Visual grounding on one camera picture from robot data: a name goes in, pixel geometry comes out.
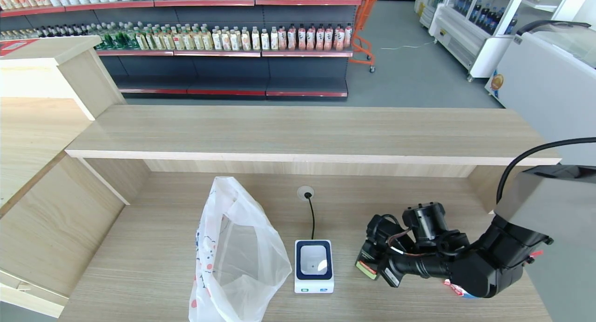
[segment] display refrigerator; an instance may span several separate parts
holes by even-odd
[[[437,10],[438,4],[442,3],[443,0],[426,0],[424,2],[424,10],[420,14],[420,23],[428,28],[434,18],[434,13]]]
[[[537,20],[572,20],[585,0],[443,0],[428,32],[468,71],[489,78],[513,33]]]
[[[547,141],[596,131],[596,31],[588,23],[537,21],[520,29],[486,89]],[[562,162],[596,165],[596,144],[558,149]]]

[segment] freezer lid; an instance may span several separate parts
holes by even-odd
[[[523,32],[532,34],[534,37],[567,51],[588,66],[596,68],[596,31],[589,27],[588,23],[538,21],[530,23],[518,34]]]

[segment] wooden panel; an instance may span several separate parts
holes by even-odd
[[[125,205],[134,201],[151,173],[141,159],[79,159]]]
[[[530,167],[516,166],[513,168],[505,183],[503,194],[507,192],[517,174],[528,168]],[[496,206],[496,187],[499,186],[503,171],[505,171],[505,167],[476,167],[468,177],[470,185],[481,200],[486,212],[492,212]]]
[[[57,303],[31,295],[28,292],[21,292],[14,288],[2,286],[2,284],[0,284],[0,301],[52,317],[60,316],[62,309],[64,309],[64,305],[58,305]]]
[[[466,178],[474,169],[472,165],[313,163],[299,161],[164,161],[146,159],[145,163],[153,172],[434,176],[439,178]]]
[[[64,157],[0,220],[0,269],[68,297],[123,203]]]
[[[186,321],[196,262],[194,235],[215,175],[151,174],[135,203],[114,223],[60,321]],[[333,245],[336,292],[298,296],[290,276],[270,302],[266,322],[550,321],[526,276],[492,299],[469,300],[438,279],[406,275],[395,289],[354,267],[373,214],[400,218],[403,209],[419,202],[440,201],[449,227],[477,239],[492,216],[483,212],[466,179],[235,176],[264,207],[292,263],[294,240],[307,239],[312,224],[308,203],[296,196],[298,186],[313,186],[315,237]]]
[[[112,106],[73,157],[507,165],[543,143],[506,109]],[[552,150],[525,165],[558,161]]]
[[[112,104],[126,104],[94,50],[88,50],[58,66],[76,93],[75,101],[87,118],[94,120]]]
[[[70,99],[1,99],[0,215],[8,211],[5,203],[90,123]]]

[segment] white wall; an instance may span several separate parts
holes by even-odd
[[[573,20],[587,22],[596,27],[596,0],[586,0]]]

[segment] wooden countertop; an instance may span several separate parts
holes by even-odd
[[[214,176],[153,173],[115,221],[59,321],[187,321],[194,235]],[[406,275],[400,288],[390,288],[354,267],[373,214],[395,214],[401,220],[402,210],[419,202],[440,201],[449,228],[477,239],[492,216],[481,209],[466,179],[235,176],[263,206],[292,264],[294,240],[311,234],[311,212],[308,203],[298,200],[298,186],[315,189],[315,238],[332,241],[336,292],[294,294],[290,275],[270,302],[266,322],[550,321],[526,275],[491,299],[463,299],[438,279]]]
[[[59,66],[100,42],[99,36],[42,38],[0,57],[0,67]]]
[[[41,178],[43,168],[89,124],[71,99],[1,99],[0,217],[11,207],[5,207],[11,197],[36,183],[34,178]]]
[[[111,106],[72,157],[507,165],[543,139],[506,109]],[[520,165],[558,163],[554,150]]]

